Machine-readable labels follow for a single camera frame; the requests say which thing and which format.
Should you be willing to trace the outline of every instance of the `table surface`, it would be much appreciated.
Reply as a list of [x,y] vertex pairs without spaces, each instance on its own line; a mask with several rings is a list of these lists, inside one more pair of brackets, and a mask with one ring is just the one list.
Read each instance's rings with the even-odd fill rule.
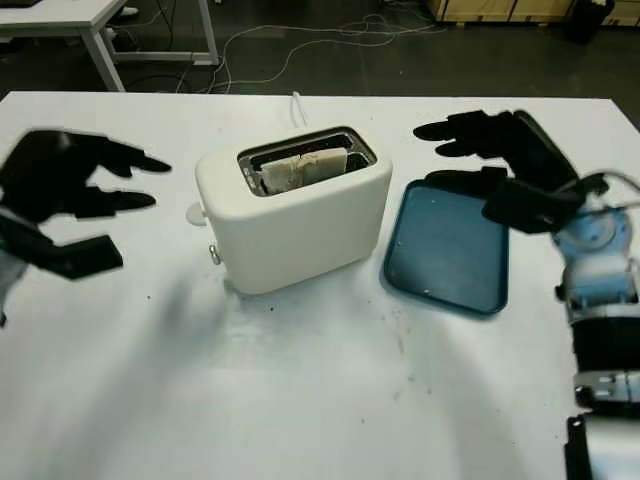
[[125,0],[42,0],[29,8],[0,8],[0,29],[91,27],[118,3]]
[[0,103],[0,158],[25,129],[55,126],[107,133],[174,166],[128,183],[98,175],[153,192],[153,209],[46,225],[57,241],[110,233],[125,268],[77,283],[31,268],[12,295],[0,332],[1,478],[564,478],[574,360],[549,238],[511,233],[509,303],[487,320],[389,291],[380,267],[405,185],[480,167],[439,158],[415,126],[524,108],[581,173],[640,177],[638,132],[608,100],[302,101],[312,123],[375,135],[394,177],[370,258],[262,296],[229,285],[209,259],[211,232],[184,213],[198,198],[197,160],[246,131],[290,129],[288,97],[13,93]]

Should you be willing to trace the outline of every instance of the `dark floor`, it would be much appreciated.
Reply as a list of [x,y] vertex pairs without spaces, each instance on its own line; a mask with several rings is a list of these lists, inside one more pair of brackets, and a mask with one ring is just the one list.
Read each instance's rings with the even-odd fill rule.
[[[159,1],[170,16],[172,0]],[[204,50],[197,1],[176,1],[173,49]],[[129,24],[149,22],[159,11],[156,0],[130,0],[130,5],[139,7],[141,15]],[[377,0],[224,0],[223,5],[211,3],[211,12],[220,54],[232,35],[261,24],[338,28],[372,13],[383,14],[389,24],[412,29],[431,23],[427,18],[418,18],[428,13],[417,4],[381,8]],[[278,79],[262,84],[234,84],[231,92],[610,97],[640,127],[639,29],[606,28],[588,46],[568,43],[557,27],[484,24],[435,27],[429,31],[432,33],[398,35],[390,44],[374,48],[310,45],[292,56]],[[144,50],[164,49],[169,42],[162,17],[151,25],[121,31],[123,47],[132,48],[129,33]],[[230,44],[227,60],[233,80],[268,79],[280,71],[292,48],[319,39],[360,43],[391,40],[380,35],[262,29]],[[28,41],[17,50],[0,55],[0,97],[9,90],[104,89],[81,43],[68,46],[62,39]],[[132,91],[173,92],[184,65],[121,64],[118,70]],[[190,68],[181,91],[206,89],[211,73],[207,67]],[[165,76],[147,78],[154,75]],[[217,77],[217,82],[227,78],[223,71]],[[213,91],[225,90],[223,85]]]

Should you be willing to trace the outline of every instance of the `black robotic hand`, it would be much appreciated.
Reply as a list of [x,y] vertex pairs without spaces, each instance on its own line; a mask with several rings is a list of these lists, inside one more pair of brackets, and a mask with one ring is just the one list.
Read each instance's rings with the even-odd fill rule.
[[132,176],[132,168],[171,170],[142,150],[107,137],[31,131],[0,168],[0,247],[26,263],[71,279],[122,266],[120,253],[106,235],[56,246],[37,229],[56,214],[104,217],[155,204],[145,193],[104,192],[87,185],[99,166],[123,178]]
[[[526,233],[560,230],[585,201],[585,185],[538,123],[526,112],[483,111],[447,117],[417,127],[421,140],[452,140],[436,148],[447,157],[478,155],[504,158],[513,177],[496,180],[488,190],[483,215]],[[602,185],[591,186],[603,188]]]

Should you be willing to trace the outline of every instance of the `blue tray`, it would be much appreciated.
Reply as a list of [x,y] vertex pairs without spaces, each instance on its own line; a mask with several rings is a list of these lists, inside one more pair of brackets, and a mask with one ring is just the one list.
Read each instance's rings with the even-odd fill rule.
[[507,303],[509,229],[482,216],[485,201],[410,183],[384,276],[412,295],[484,315]]

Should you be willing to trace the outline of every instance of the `toaster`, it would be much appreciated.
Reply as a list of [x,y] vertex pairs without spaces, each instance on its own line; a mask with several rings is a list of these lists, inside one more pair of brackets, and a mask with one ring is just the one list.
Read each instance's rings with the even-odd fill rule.
[[266,293],[368,256],[391,174],[355,128],[297,129],[200,160],[187,219],[211,225],[211,257],[238,290]]

